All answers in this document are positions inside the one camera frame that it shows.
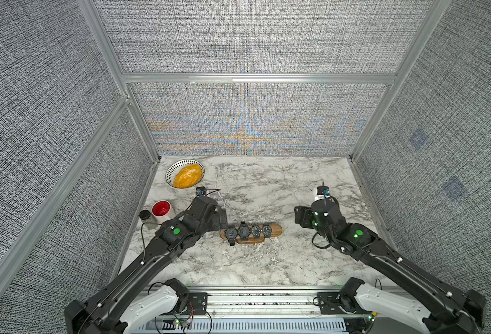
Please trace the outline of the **black chunky watch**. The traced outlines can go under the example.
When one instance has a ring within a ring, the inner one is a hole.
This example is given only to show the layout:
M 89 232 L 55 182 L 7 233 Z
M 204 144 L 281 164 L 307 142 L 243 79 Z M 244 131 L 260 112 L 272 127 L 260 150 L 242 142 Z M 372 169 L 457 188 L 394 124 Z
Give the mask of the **black chunky watch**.
M 237 230 L 238 236 L 242 242 L 247 242 L 250 238 L 251 235 L 251 229 L 248 224 L 246 224 L 245 221 L 241 221 L 238 230 Z
M 234 246 L 236 244 L 236 241 L 237 241 L 238 231 L 235 228 L 227 228 L 224 231 L 224 236 L 225 236 L 226 240 L 228 241 L 228 243 L 230 244 L 230 246 Z

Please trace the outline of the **black slim watch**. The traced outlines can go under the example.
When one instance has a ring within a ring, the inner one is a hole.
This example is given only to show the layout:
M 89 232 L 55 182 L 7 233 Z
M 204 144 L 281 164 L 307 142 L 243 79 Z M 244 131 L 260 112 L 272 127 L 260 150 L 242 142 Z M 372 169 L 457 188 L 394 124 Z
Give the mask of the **black slim watch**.
M 251 233 L 254 239 L 259 239 L 262 234 L 262 230 L 258 225 L 254 225 L 251 228 Z
M 263 225 L 262 226 L 262 234 L 265 238 L 270 238 L 272 235 L 272 228 L 270 225 Z

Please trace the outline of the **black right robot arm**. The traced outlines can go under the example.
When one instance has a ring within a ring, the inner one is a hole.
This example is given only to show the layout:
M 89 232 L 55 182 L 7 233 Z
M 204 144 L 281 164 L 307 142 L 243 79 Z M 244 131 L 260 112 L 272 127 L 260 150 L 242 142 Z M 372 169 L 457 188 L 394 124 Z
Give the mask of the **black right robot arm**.
M 380 292 L 351 278 L 339 291 L 345 313 L 358 308 L 377 312 L 421 333 L 481 333 L 486 299 L 473 289 L 463 292 L 419 268 L 362 224 L 352 224 L 333 198 L 294 209 L 295 223 L 313 229 L 328 246 L 379 271 L 409 293 L 408 298 Z

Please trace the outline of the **left white arm base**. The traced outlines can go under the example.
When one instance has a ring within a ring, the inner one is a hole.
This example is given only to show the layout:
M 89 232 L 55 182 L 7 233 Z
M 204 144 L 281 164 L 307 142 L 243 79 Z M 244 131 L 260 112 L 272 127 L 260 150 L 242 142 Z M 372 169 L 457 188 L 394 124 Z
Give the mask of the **left white arm base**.
M 127 307 L 120 317 L 120 321 L 126 323 L 123 333 L 132 333 L 156 316 L 181 312 L 188 303 L 189 293 L 189 289 L 177 279 L 166 281 L 154 293 Z

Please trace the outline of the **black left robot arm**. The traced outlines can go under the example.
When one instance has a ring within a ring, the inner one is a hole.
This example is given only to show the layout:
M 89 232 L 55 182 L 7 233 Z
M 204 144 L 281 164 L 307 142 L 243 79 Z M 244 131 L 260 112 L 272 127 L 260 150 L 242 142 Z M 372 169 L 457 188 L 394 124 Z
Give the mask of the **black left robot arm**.
M 153 294 L 138 296 L 151 280 L 210 228 L 217 201 L 197 196 L 188 209 L 164 222 L 132 263 L 86 301 L 72 301 L 64 310 L 68 333 L 131 333 L 152 317 L 181 310 L 188 289 L 176 279 Z

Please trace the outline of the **right white arm base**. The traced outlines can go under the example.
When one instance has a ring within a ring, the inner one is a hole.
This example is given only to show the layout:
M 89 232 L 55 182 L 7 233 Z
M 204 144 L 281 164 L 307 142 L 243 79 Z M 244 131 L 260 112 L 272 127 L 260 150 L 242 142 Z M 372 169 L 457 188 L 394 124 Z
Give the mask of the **right white arm base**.
M 420 333 L 431 332 L 424 323 L 431 312 L 420 302 L 375 288 L 359 278 L 350 278 L 344 284 L 339 291 L 339 303 L 346 313 L 355 313 L 360 308 L 382 314 Z

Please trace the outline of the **orange food in bowl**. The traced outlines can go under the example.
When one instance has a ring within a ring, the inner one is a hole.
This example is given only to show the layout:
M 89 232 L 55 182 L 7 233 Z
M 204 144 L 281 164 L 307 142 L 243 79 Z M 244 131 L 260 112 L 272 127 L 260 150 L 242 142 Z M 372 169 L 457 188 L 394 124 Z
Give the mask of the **orange food in bowl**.
M 197 164 L 189 164 L 183 167 L 174 178 L 173 186 L 185 189 L 196 185 L 203 177 L 203 170 Z

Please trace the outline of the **white mug red inside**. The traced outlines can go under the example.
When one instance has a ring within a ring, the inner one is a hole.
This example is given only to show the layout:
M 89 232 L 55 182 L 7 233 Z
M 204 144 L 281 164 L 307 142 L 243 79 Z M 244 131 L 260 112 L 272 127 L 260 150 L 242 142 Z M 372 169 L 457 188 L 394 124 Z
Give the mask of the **white mug red inside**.
M 159 200 L 152 206 L 152 215 L 156 222 L 162 224 L 176 216 L 175 211 L 167 200 Z

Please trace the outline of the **white patterned bowl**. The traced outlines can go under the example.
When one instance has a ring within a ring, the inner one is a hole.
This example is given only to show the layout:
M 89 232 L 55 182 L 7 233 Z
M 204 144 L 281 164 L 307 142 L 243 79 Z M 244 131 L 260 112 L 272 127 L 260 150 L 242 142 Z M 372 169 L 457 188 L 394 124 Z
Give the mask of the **white patterned bowl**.
M 183 160 L 180 160 L 180 161 L 177 161 L 175 162 L 173 165 L 171 165 L 170 168 L 168 168 L 168 170 L 166 171 L 166 174 L 165 174 L 165 180 L 166 182 L 168 183 L 168 185 L 172 186 L 173 188 L 175 188 L 173 186 L 173 181 L 174 181 L 174 178 L 177 176 L 178 172 L 185 166 L 189 165 L 189 164 L 197 164 L 199 165 L 202 170 L 203 170 L 203 177 L 202 179 L 204 178 L 204 175 L 205 175 L 205 167 L 203 166 L 203 164 L 197 160 L 194 160 L 194 159 L 183 159 Z

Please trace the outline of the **small jar black lid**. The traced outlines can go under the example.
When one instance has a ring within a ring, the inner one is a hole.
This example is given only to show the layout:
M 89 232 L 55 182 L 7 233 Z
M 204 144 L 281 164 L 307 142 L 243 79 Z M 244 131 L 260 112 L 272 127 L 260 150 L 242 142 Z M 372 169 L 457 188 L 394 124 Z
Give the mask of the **small jar black lid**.
M 156 226 L 156 225 L 158 225 L 158 222 L 156 221 L 152 212 L 149 210 L 140 211 L 139 218 L 142 221 L 142 226 L 145 226 L 145 225 Z

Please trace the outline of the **aluminium front rail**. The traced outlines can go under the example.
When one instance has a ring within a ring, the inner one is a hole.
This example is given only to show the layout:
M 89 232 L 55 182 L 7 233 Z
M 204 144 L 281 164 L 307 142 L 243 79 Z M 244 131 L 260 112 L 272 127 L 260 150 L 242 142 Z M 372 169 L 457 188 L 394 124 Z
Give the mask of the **aluminium front rail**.
M 191 285 L 206 293 L 203 302 L 213 320 L 230 318 L 322 318 L 320 292 L 337 292 L 341 285 Z

